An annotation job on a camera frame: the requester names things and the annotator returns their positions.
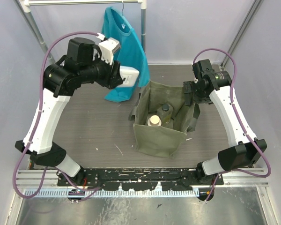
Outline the white bottle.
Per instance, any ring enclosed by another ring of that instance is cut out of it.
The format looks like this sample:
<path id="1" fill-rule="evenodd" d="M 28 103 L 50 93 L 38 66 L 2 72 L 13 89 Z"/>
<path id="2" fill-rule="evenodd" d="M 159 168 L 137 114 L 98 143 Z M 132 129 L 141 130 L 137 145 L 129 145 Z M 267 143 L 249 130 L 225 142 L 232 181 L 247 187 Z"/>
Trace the white bottle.
<path id="1" fill-rule="evenodd" d="M 133 67 L 120 66 L 119 69 L 120 76 L 123 83 L 118 86 L 118 88 L 130 88 L 133 87 L 139 76 L 139 71 Z"/>

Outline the clear bottle black cap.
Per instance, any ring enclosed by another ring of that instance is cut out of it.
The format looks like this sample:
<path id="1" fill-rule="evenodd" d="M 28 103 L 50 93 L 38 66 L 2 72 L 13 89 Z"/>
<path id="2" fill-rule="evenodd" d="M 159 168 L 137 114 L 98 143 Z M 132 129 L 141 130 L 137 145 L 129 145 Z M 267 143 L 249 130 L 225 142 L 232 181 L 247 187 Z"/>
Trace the clear bottle black cap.
<path id="1" fill-rule="evenodd" d="M 170 104 L 163 104 L 156 111 L 156 115 L 160 118 L 162 125 L 165 125 L 171 120 L 173 107 Z"/>

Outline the beige round bottle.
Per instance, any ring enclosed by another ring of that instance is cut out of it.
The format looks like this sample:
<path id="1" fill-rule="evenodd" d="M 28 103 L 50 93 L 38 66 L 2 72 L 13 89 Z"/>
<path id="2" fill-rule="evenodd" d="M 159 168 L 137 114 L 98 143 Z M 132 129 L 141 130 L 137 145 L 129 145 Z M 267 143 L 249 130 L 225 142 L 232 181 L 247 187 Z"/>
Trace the beige round bottle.
<path id="1" fill-rule="evenodd" d="M 161 121 L 159 116 L 152 115 L 151 117 L 148 118 L 147 125 L 148 126 L 152 126 L 152 127 L 161 126 L 162 125 L 162 121 Z"/>

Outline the olive canvas bag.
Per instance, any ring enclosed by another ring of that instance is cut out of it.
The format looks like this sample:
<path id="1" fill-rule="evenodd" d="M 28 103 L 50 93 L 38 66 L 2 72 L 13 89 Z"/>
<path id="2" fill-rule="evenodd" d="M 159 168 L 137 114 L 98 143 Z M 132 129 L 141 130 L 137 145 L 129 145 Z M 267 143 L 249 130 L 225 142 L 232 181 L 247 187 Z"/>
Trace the olive canvas bag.
<path id="1" fill-rule="evenodd" d="M 149 126 L 148 120 L 157 110 L 169 104 L 173 112 L 168 124 Z M 136 140 L 135 149 L 155 157 L 172 157 L 186 140 L 188 132 L 195 130 L 200 108 L 194 101 L 185 104 L 183 87 L 150 81 L 139 93 L 139 99 L 130 112 Z"/>

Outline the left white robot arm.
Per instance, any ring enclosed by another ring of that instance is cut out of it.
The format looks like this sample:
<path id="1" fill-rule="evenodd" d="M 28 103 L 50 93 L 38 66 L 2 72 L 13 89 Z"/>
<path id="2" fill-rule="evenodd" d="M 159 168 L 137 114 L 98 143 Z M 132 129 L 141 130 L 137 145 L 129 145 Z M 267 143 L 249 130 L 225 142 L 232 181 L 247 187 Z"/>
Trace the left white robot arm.
<path id="1" fill-rule="evenodd" d="M 42 73 L 40 99 L 31 127 L 15 147 L 28 154 L 31 161 L 44 167 L 55 167 L 65 173 L 74 186 L 84 182 L 84 169 L 65 149 L 53 142 L 63 110 L 74 92 L 83 84 L 98 83 L 114 89 L 123 83 L 120 62 L 107 63 L 93 55 L 71 57 L 63 55 Z"/>

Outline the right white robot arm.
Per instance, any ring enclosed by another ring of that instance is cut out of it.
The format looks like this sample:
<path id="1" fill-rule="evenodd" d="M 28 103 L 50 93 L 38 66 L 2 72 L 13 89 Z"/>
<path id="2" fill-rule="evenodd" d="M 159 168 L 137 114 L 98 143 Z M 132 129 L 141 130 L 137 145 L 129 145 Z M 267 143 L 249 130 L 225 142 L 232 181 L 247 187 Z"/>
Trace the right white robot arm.
<path id="1" fill-rule="evenodd" d="M 228 72 L 207 69 L 194 74 L 196 81 L 184 82 L 185 104 L 214 104 L 229 145 L 213 159 L 197 164 L 196 179 L 205 185 L 212 180 L 213 175 L 254 165 L 266 150 L 267 143 L 264 139 L 258 139 L 246 122 L 233 95 L 232 79 Z"/>

